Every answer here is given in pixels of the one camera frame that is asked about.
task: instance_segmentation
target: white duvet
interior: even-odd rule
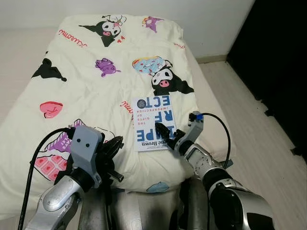
[[[0,219],[20,212],[29,161],[39,142],[68,125],[95,127],[106,140],[124,137],[114,162],[125,179],[114,181],[114,187],[164,192],[190,177],[192,169],[176,154],[134,149],[130,107],[134,98],[169,94],[176,126],[187,130],[188,114],[197,107],[184,47],[182,29],[166,19],[66,18],[0,127]],[[41,149],[29,208],[65,170],[69,151],[66,134],[54,136]]]

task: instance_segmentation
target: book cover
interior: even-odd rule
[[[132,106],[136,149],[138,151],[168,149],[154,124],[163,123],[170,130],[170,138],[174,137],[176,125],[170,96],[136,98]]]

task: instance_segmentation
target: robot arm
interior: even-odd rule
[[[219,230],[274,230],[272,210],[265,199],[234,180],[221,163],[194,143],[203,130],[200,112],[190,114],[189,131],[178,129],[174,140],[169,138],[169,130],[163,124],[155,126],[168,146],[183,156],[202,180]]]
[[[104,137],[93,128],[76,127],[71,144],[73,170],[41,195],[36,213],[25,230],[65,230],[91,187],[98,188],[110,176],[123,180],[123,175],[114,171],[112,161],[123,147],[123,137],[107,143]]]

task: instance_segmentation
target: white wall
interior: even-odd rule
[[[0,29],[55,26],[65,16],[123,13],[168,18],[196,57],[227,54],[254,0],[0,0]]]

